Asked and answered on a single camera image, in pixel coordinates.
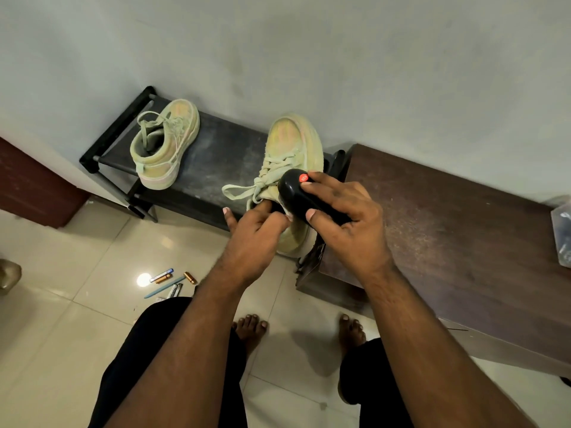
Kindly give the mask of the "person's right hand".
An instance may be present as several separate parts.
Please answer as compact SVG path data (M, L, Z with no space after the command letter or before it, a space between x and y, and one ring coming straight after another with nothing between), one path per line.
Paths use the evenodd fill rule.
M301 187L351 218L351 222L341 225L346 234L341 246L327 247L366 292L371 293L373 287L387 282L395 262L386 242L380 204L368 193L337 191L315 182L303 182Z

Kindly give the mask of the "person's left hand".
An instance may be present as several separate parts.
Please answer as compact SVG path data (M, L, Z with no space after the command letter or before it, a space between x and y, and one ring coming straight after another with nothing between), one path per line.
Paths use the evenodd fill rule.
M235 289L244 291L262 275L290 226L285 214L273 211L274 205L274 201L262 200L238 220L237 230L213 268Z

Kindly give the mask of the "black shoe brush red button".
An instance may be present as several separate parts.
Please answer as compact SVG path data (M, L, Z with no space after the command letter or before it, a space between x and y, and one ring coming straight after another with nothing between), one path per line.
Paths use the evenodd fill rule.
M284 210L305 224L309 224L306 219L308 209L321 210L339 226L352 221L347 214L339 212L317 196L306 193L301 187L303 182L313 182L313 180L302 169L289 169L283 174L277 184L277 190Z

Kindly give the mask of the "pale green sneaker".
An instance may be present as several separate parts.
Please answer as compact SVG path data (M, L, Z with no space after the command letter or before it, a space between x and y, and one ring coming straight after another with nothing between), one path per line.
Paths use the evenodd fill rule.
M182 157L198 134L197 107L189 100L172 100L161 112L140 113L137 124L130 154L139 180L147 189L167 189L174 184Z
M298 114L285 114L269 130L263 163L251 186L225 185L222 193L236 201L247 199L247 210L270 200L282 207L290 226L282 232L277 252L293 259L305 257L316 243L317 232L297 218L283 202L278 183L291 169L323 172L324 153L320 137L313 125Z

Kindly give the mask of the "person's right forearm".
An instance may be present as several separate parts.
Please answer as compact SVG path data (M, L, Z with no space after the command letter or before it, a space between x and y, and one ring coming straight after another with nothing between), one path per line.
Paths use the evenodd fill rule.
M415 428L536 428L392 265L360 274Z

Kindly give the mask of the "person's left forearm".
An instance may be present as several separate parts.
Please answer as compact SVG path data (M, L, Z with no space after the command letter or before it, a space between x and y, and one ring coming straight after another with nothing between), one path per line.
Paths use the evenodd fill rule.
M232 321L254 280L218 262L104 428L216 428Z

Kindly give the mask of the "black shoe rack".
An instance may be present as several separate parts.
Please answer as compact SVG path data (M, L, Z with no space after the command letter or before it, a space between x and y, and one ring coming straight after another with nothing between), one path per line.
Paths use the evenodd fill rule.
M200 129L196 140L182 157L175 183L154 191L135 181L129 189L120 188L101 172L101 165L136 176L130 144L138 132L137 117L151 110L161 112L169 103L147 86L79 159L87 172L113 187L127 201L127 208L140 218L151 218L153 205L227 229L222 208L232 209L236 218L246 211L244 201L230 201L222 194L226 184L250 185L258 175L267 135L234 122L199 112Z

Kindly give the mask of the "light blue pen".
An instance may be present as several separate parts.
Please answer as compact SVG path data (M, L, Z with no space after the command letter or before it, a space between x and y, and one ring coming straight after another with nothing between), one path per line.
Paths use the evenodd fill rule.
M169 289L170 287L174 287L174 286L176 286L177 284L179 284L179 283L181 283L181 282L183 282L183 281L185 281L185 280L186 280L185 276L181 276L181 277L177 278L176 280L173 280L173 281L171 281L171 282L168 282L168 283L166 283L165 285L163 285L163 286L161 286L161 287L155 289L155 290L152 291L151 293L145 295L145 296L144 296L144 299L149 299L149 298L151 298L151 297L154 297L155 295L158 295L158 294L160 294L161 292L163 292L163 291Z

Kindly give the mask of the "person's right foot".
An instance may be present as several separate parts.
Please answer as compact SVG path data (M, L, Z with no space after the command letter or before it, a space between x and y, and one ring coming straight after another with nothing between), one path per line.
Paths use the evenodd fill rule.
M338 341L343 358L350 350L365 344L367 338L359 320L351 319L347 314L341 314L339 317Z

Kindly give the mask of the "person's foot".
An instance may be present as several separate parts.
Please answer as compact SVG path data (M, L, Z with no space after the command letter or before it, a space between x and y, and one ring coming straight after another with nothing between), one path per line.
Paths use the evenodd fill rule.
M244 345L246 359L248 359L266 335L269 324L267 321L261 320L256 314L248 314L233 322L232 329Z
M367 338L359 320L351 319L347 314L341 314L339 317L338 341L343 358L350 350L365 344Z

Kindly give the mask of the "person's left foot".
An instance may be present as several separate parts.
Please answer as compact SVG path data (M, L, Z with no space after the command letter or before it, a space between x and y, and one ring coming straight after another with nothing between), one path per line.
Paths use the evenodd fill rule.
M248 314L233 322L232 329L244 345L246 359L248 359L266 335L269 324L267 321L261 320L256 314Z

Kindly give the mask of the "dark brown wooden bench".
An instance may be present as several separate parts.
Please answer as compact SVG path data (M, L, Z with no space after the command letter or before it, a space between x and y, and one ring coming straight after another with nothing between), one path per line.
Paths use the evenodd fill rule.
M571 380L571 269L549 206L361 144L325 171L382 205L397 267L471 356Z

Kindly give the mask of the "person's left leg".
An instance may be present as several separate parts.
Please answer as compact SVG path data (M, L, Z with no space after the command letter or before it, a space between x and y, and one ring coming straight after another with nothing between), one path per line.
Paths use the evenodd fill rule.
M104 371L88 428L103 428L160 351L191 297L156 302L138 318L115 358ZM247 362L246 344L230 332L219 428L247 428L240 380Z

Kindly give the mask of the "person's leg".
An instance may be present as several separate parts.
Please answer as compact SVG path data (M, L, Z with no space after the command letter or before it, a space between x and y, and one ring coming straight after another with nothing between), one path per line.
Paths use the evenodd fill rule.
M381 338L346 352L339 390L349 405L360 405L359 428L414 428Z
M160 351L191 297L156 302L138 318L115 358L104 371L88 428L103 428ZM247 428L240 380L247 362L246 344L230 332L219 428Z

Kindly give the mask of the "person's right leg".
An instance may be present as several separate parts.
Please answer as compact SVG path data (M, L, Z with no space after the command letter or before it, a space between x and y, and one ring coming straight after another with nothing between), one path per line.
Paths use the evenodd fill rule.
M359 428L414 428L381 338L346 352L339 390L349 405L360 405Z

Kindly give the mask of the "dark red wooden door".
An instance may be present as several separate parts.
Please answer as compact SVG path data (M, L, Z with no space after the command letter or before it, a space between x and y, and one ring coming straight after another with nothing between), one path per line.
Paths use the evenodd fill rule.
M59 229L90 197L0 137L0 210Z

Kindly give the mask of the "tan object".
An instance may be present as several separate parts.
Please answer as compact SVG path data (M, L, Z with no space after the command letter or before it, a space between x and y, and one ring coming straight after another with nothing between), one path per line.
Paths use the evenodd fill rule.
M22 277L20 265L8 260L0 259L0 296L7 295Z

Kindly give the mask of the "clear plastic container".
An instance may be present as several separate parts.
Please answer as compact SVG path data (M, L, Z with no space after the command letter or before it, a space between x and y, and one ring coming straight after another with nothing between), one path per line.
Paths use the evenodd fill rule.
M550 215L559 264L571 269L571 201L553 209Z

